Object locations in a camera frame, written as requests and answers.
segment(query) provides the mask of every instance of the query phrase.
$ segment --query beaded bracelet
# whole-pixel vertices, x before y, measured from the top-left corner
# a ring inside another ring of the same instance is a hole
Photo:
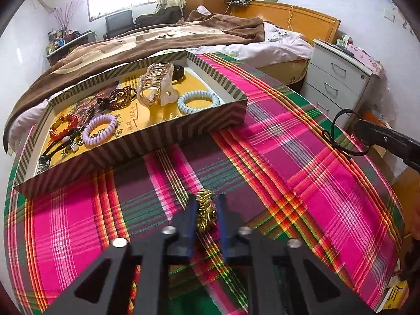
[[[101,110],[119,110],[128,106],[137,96],[136,89],[131,86],[125,88],[115,88],[111,91],[108,98],[97,98]]]
[[[100,124],[109,123],[108,127],[95,137],[90,137],[90,132]],[[82,132],[81,138],[87,146],[97,146],[104,143],[111,137],[115,128],[118,125],[117,118],[112,114],[105,114],[98,116],[91,120]]]
[[[210,100],[213,103],[211,106],[205,108],[190,108],[186,106],[186,103],[197,99]],[[178,109],[182,114],[193,114],[201,110],[216,107],[218,105],[220,105],[219,97],[217,97],[215,93],[205,90],[187,92],[178,98]]]
[[[64,129],[61,133],[56,134],[55,131],[57,130],[57,128],[65,123],[65,122],[69,122],[69,126]],[[73,115],[73,114],[67,114],[66,116],[60,116],[58,118],[58,120],[51,126],[50,128],[50,137],[53,141],[58,140],[60,138],[63,138],[65,135],[67,135],[71,130],[73,130],[74,128],[77,127],[77,116]]]

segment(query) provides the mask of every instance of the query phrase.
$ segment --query brown blanket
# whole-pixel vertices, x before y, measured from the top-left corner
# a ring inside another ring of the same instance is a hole
[[[192,11],[187,21],[162,26],[133,30],[114,39],[82,45],[52,66],[15,104],[3,133],[4,149],[8,149],[10,126],[21,113],[91,75],[123,63],[147,58],[166,49],[264,41],[264,25],[260,18],[203,15]]]

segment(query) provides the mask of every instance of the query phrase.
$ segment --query black chair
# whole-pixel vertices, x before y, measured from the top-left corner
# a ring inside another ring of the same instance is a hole
[[[106,34],[104,34],[104,39],[112,39],[117,35],[135,29],[131,9],[106,16],[105,23]]]

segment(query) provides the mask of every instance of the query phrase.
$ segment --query gold hair clip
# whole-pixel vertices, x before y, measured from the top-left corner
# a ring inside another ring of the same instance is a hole
[[[145,75],[139,79],[137,86],[137,99],[141,105],[150,107],[154,103],[165,106],[178,99],[178,92],[172,86],[174,65],[163,62],[152,64]]]

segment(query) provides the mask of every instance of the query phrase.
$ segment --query desk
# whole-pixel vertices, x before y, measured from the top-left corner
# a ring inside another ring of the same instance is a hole
[[[82,34],[80,37],[69,41],[68,43],[64,44],[62,47],[56,49],[54,52],[47,55],[47,59],[50,62],[50,65],[53,66],[56,64],[60,59],[65,58],[69,53],[70,49],[74,46],[80,46],[84,44],[88,44],[95,41],[95,32],[86,32]]]

